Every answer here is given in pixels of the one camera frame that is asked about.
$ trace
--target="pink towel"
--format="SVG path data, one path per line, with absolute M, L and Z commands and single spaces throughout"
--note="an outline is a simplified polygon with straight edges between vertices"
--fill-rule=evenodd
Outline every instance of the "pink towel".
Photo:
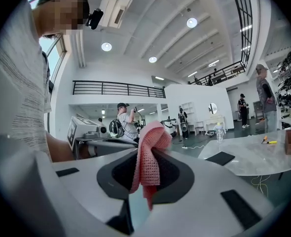
M 159 121 L 147 124 L 140 132 L 137 164 L 130 193 L 135 192 L 141 184 L 150 210 L 152 195 L 156 192 L 156 186 L 160 185 L 159 165 L 151 149 L 166 149 L 171 141 L 172 136 L 165 131 Z

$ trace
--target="black cap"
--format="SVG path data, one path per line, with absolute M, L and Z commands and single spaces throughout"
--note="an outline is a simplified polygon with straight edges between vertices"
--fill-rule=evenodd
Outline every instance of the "black cap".
M 127 106 L 126 106 L 126 104 L 124 104 L 124 103 L 119 103 L 119 104 L 117 104 L 117 109 L 120 108 L 120 107 L 127 107 Z

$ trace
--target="chair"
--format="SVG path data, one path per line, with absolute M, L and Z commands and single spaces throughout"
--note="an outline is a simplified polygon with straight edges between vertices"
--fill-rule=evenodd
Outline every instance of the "chair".
M 197 130 L 198 130 L 198 134 L 200 132 L 199 129 L 201 129 L 201 135 L 203 135 L 203 132 L 205 130 L 205 127 L 204 127 L 204 122 L 203 121 L 200 121 L 200 122 L 196 122 L 197 123 L 197 126 L 195 127 L 195 136 L 197 135 Z

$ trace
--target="linear ceiling light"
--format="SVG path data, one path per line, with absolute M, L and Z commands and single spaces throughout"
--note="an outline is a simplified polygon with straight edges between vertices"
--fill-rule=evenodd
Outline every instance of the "linear ceiling light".
M 194 72 L 194 73 L 192 73 L 191 75 L 189 75 L 188 77 L 191 77 L 191 76 L 193 76 L 194 74 L 196 74 L 197 73 L 197 71 L 196 72 Z
M 243 51 L 243 50 L 245 50 L 245 49 L 249 49 L 250 47 L 251 47 L 250 45 L 247 46 L 247 47 L 244 47 L 244 48 L 241 49 L 241 51 Z
M 157 58 L 155 56 L 150 57 L 149 62 L 154 63 L 157 61 Z
M 102 44 L 102 50 L 104 50 L 105 52 L 111 51 L 111 48 L 112 48 L 112 46 L 108 42 L 105 42 Z
M 240 30 L 240 32 L 244 32 L 244 31 L 246 31 L 246 30 L 248 30 L 250 28 L 252 28 L 252 25 L 249 25 L 247 27 L 244 27 L 243 29 Z
M 195 18 L 190 18 L 187 20 L 187 26 L 189 28 L 194 28 L 197 25 L 197 19 Z
M 219 62 L 219 60 L 214 61 L 213 63 L 210 63 L 210 64 L 208 65 L 208 67 L 213 67 L 213 66 L 215 66 L 217 62 Z

